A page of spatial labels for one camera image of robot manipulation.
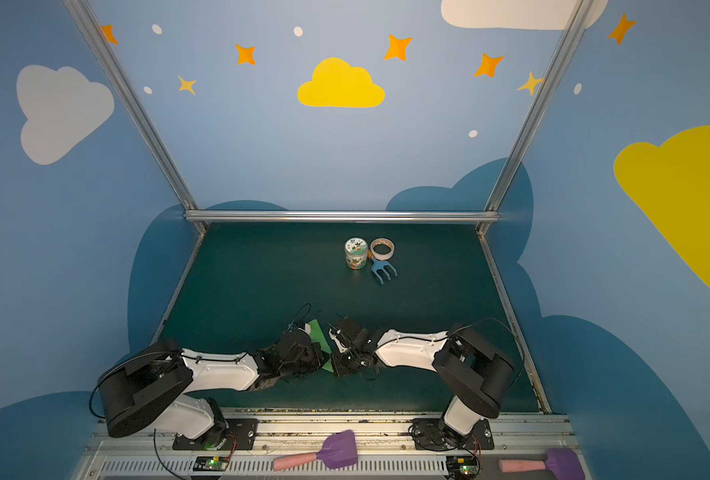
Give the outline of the green square paper sheet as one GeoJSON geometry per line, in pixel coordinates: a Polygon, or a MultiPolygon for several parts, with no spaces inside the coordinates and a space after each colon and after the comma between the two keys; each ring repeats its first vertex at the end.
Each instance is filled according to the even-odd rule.
{"type": "Polygon", "coordinates": [[[324,335],[323,330],[320,327],[319,322],[316,319],[307,322],[305,324],[305,330],[310,336],[311,341],[320,347],[322,353],[326,357],[326,362],[323,364],[322,369],[333,374],[334,369],[331,362],[332,351],[328,344],[326,336],[324,335]]]}

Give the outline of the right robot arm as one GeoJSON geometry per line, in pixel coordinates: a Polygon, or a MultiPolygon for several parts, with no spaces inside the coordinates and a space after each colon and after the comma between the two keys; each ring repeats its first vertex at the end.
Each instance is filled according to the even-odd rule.
{"type": "Polygon", "coordinates": [[[452,399],[435,425],[423,435],[449,445],[469,442],[483,420],[499,416],[515,383],[514,362],[472,327],[410,334],[394,329],[372,334],[349,319],[330,326],[336,345],[331,354],[334,375],[344,377],[367,368],[407,367],[437,374],[452,399]]]}

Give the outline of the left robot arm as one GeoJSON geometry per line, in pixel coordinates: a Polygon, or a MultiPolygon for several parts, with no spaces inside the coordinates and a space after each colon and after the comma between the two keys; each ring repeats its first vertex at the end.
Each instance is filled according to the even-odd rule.
{"type": "Polygon", "coordinates": [[[159,340],[98,379],[95,394],[107,433],[124,438],[151,428],[174,434],[176,450],[248,451],[257,420],[225,418],[203,392],[258,392],[322,369],[331,350],[314,338],[319,332],[309,324],[292,326],[276,343],[238,354],[197,352],[159,340]]]}

